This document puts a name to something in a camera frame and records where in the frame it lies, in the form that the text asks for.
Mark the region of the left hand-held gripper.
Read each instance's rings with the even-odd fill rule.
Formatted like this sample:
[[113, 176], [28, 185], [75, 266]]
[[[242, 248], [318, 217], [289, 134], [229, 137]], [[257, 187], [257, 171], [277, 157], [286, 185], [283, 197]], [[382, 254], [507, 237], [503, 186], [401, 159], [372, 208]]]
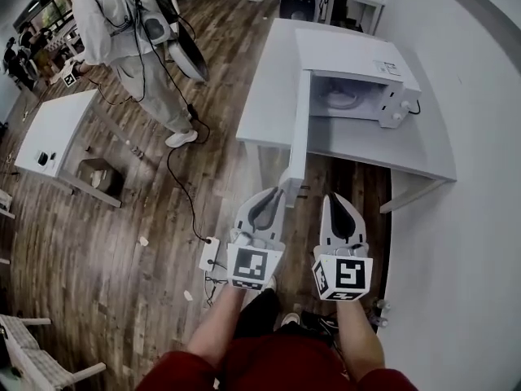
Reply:
[[227, 280], [233, 287], [261, 291], [268, 286], [285, 251], [278, 241], [285, 209], [286, 194], [277, 187], [256, 193], [239, 207], [234, 227], [242, 231], [231, 231], [226, 249]]

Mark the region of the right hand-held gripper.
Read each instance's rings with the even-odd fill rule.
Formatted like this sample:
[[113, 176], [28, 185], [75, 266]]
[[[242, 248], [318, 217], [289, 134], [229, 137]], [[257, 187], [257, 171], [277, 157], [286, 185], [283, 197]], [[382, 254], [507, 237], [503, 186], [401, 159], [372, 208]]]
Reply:
[[[337, 238], [349, 246], [337, 246]], [[326, 195], [322, 202], [320, 245], [313, 250], [313, 277], [323, 301], [357, 301], [370, 291], [373, 259], [368, 256], [366, 223], [341, 195]]]

